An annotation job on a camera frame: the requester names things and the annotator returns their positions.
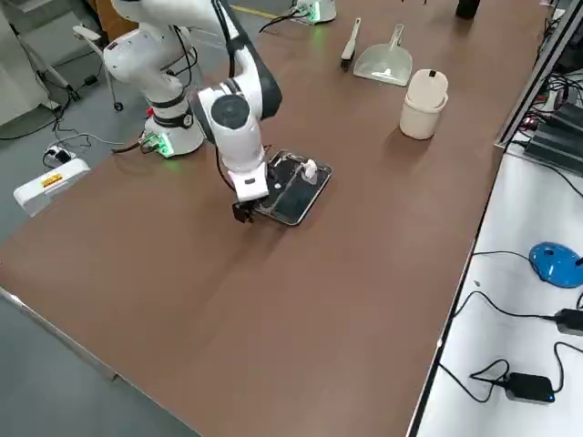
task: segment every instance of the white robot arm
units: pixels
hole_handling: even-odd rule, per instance
[[[277,113],[281,91],[229,4],[225,0],[112,3],[139,28],[106,48],[105,63],[115,78],[137,85],[148,99],[154,116],[145,131],[165,138],[159,152],[169,157],[195,150],[202,143],[202,131],[217,146],[239,201],[267,196],[258,122]],[[224,34],[230,54],[230,77],[200,91],[193,108],[180,81],[161,72],[190,50],[188,34],[178,26]],[[235,59],[241,67],[237,76]],[[193,115],[198,124],[193,123]]]

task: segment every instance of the table surface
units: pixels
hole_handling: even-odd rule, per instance
[[[302,225],[242,225],[214,151],[112,157],[0,248],[0,286],[208,436],[404,435],[526,83],[536,0],[338,0],[259,50],[284,95],[264,144],[334,168]],[[443,71],[435,137],[398,130],[405,89],[344,74],[404,23]]]
[[[583,189],[582,178],[561,171],[575,187]],[[527,256],[537,243],[555,241],[583,253],[582,216],[581,197],[557,173],[523,158],[505,155],[476,251],[512,250]],[[503,310],[546,315],[564,308],[574,309],[581,292],[542,282],[527,260],[508,254],[472,259],[458,308],[474,290],[485,293]],[[440,362],[481,399],[487,396],[489,386],[470,381],[468,375],[499,358],[509,361],[511,371],[548,377],[556,389],[559,381],[553,353],[556,341],[583,349],[582,338],[561,334],[555,323],[509,318],[474,296],[453,321]],[[480,404],[470,400],[443,371],[438,371],[417,435],[580,435],[583,357],[564,346],[558,353],[565,367],[565,388],[549,406],[511,402],[500,389],[494,390],[490,402]],[[488,377],[496,377],[503,370],[501,366]]]

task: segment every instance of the white table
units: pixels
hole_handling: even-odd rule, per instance
[[[582,178],[563,173],[583,190]],[[552,170],[505,155],[476,251],[512,250],[528,256],[542,241],[563,243],[583,254],[583,198]],[[581,292],[540,281],[528,261],[507,254],[471,259],[458,306],[473,290],[483,291],[504,310],[536,314],[574,308]],[[489,384],[468,375],[498,358],[508,360],[511,371],[547,376],[556,388],[553,345],[560,340],[583,348],[583,338],[559,333],[553,322],[510,318],[473,296],[453,321],[441,362],[482,399]],[[490,402],[477,403],[439,369],[417,435],[580,436],[583,355],[565,347],[559,347],[559,354],[565,388],[548,406],[509,401],[500,388],[494,388]]]

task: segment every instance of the white cable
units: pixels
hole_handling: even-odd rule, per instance
[[[75,134],[75,135],[71,135],[69,137],[64,137],[64,138],[58,139],[56,141],[53,141],[51,144],[48,145],[47,148],[51,148],[52,146],[54,146],[58,143],[62,143],[64,141],[67,141],[68,139],[79,138],[79,137],[91,137],[91,138],[94,138],[101,143],[113,144],[114,146],[123,146],[124,144],[126,144],[126,143],[116,143],[114,141],[106,141],[105,139],[101,139],[100,137],[93,135],[93,134],[81,133],[81,134]]]

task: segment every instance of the yellow label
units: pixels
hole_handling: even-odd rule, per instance
[[[45,180],[43,180],[43,188],[50,187],[51,185],[58,182],[62,178],[63,175],[60,175],[58,173],[56,175],[51,176],[50,178],[46,178]]]

